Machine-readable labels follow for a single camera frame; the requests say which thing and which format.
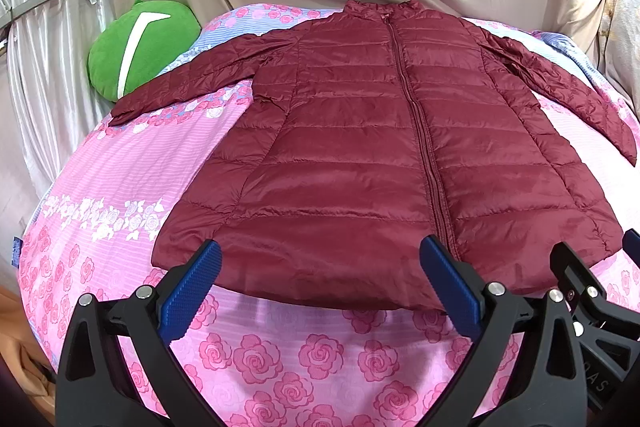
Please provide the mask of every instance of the green pillow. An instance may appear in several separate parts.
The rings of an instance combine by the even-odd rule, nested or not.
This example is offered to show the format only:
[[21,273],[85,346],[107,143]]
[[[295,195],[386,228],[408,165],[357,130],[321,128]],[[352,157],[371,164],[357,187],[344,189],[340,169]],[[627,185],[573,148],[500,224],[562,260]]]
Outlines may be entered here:
[[150,81],[200,34],[191,10],[174,1],[136,1],[89,51],[89,81],[111,102]]

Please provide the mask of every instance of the bed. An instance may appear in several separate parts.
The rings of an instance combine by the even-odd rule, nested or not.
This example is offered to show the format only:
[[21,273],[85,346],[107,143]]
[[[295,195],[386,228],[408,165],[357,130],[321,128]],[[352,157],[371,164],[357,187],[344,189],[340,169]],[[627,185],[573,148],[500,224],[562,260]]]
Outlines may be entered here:
[[[220,42],[293,26],[334,10],[253,4],[212,20],[165,70]],[[570,41],[471,20],[521,41],[595,89],[640,144],[622,96]],[[623,230],[640,229],[640,178],[603,136],[537,95],[558,132],[600,182]],[[252,103],[251,82],[139,117],[119,128],[108,116],[86,138],[43,200],[20,256],[19,283],[31,327],[52,365],[82,293],[100,300],[156,284],[151,250],[199,166]],[[610,301],[640,310],[640,270],[623,251],[593,267]],[[513,336],[479,412],[500,398],[519,348]],[[124,355],[145,404],[163,412],[128,339]],[[234,427],[410,427],[435,402],[470,341],[437,311],[339,311],[287,305],[213,287],[172,349],[196,388]]]

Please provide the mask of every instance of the maroon puffer jacket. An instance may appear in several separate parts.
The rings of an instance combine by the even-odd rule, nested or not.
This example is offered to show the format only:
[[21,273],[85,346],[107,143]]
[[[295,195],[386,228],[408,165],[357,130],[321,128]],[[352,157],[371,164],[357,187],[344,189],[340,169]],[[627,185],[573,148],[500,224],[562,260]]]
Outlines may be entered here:
[[214,238],[222,287],[414,309],[438,305],[417,256],[430,233],[525,293],[552,285],[558,241],[589,265],[621,248],[601,187],[530,89],[635,163],[616,112],[519,42],[417,2],[350,1],[324,20],[235,38],[124,97],[110,125],[250,77],[254,103],[174,206],[155,266]]

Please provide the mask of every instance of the jacket collar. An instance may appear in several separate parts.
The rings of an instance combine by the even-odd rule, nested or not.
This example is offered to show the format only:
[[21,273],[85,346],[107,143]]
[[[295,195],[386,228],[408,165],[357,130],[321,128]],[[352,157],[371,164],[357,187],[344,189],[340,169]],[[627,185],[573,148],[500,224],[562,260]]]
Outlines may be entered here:
[[424,6],[416,0],[401,2],[400,4],[377,4],[374,2],[359,2],[348,0],[344,12],[362,19],[380,20],[384,16],[392,20],[409,19],[424,11]]

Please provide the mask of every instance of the blue gripper pad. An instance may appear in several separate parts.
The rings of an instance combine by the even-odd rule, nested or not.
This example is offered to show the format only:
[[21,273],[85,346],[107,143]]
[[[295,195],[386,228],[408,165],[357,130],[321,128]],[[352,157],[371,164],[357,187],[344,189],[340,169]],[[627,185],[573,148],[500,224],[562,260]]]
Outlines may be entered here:
[[482,333],[478,298],[456,269],[451,254],[431,236],[420,243],[420,266],[451,318],[456,331],[472,341]]
[[159,311],[158,335],[168,346],[187,332],[222,269],[222,250],[210,241],[166,298]]
[[635,229],[629,229],[622,238],[622,250],[640,267],[640,234]]

